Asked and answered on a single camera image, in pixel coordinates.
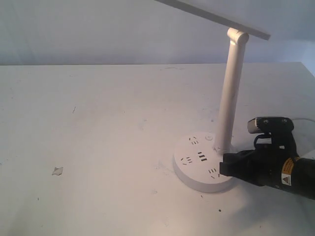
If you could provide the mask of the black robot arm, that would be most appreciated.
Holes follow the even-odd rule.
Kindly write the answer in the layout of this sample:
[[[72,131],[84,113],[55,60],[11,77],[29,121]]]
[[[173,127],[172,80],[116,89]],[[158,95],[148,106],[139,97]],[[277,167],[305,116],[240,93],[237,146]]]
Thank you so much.
[[[298,155],[292,134],[274,136],[269,144],[255,142],[254,149],[225,153],[219,170],[259,187],[315,198],[315,161]]]

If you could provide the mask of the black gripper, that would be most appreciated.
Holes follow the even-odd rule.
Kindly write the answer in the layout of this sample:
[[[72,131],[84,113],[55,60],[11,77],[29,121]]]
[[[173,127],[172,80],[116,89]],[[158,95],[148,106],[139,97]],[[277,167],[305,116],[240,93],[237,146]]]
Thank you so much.
[[[244,181],[256,186],[290,189],[292,170],[298,159],[292,134],[260,134],[251,152],[223,154],[219,170],[221,175],[244,177]]]

